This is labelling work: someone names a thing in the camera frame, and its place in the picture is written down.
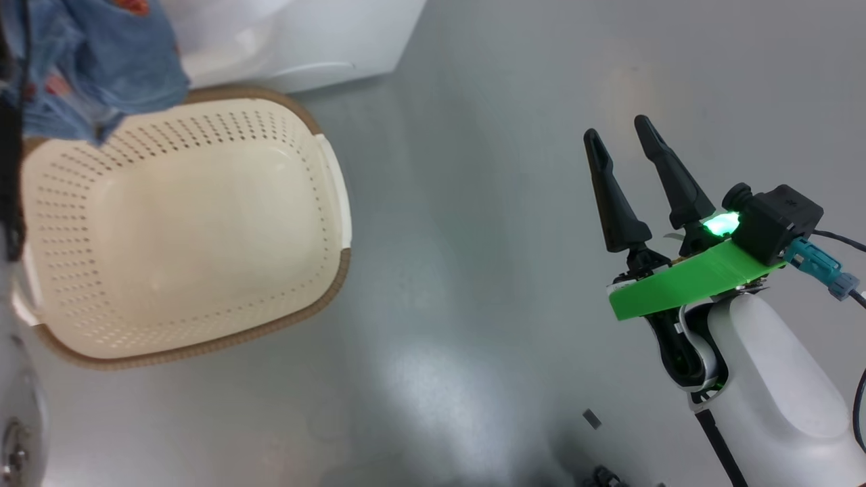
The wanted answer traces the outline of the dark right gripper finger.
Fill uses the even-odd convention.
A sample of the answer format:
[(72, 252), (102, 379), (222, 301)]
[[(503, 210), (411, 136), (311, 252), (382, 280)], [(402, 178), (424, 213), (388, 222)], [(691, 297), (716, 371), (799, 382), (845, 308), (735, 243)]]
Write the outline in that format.
[(702, 219), (711, 216), (715, 211), (714, 204), (659, 134), (650, 118), (637, 115), (634, 127), (645, 157), (658, 172), (670, 206), (669, 222), (673, 229), (681, 230), (687, 225), (699, 224)]
[(613, 172), (612, 157), (597, 130), (585, 131), (583, 142), (606, 249), (618, 253), (643, 246), (652, 239), (652, 232), (628, 203)]

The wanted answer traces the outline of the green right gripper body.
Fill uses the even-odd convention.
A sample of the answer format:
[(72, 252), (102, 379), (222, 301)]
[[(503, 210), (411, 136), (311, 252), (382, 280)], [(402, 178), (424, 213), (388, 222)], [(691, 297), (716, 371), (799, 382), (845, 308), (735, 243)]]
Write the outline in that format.
[(644, 279), (609, 285), (608, 301), (616, 318), (625, 321), (680, 308), (737, 289), (783, 266), (783, 262), (763, 265), (736, 246), (730, 237), (738, 226), (736, 212), (712, 216), (703, 228), (723, 237), (717, 246)]

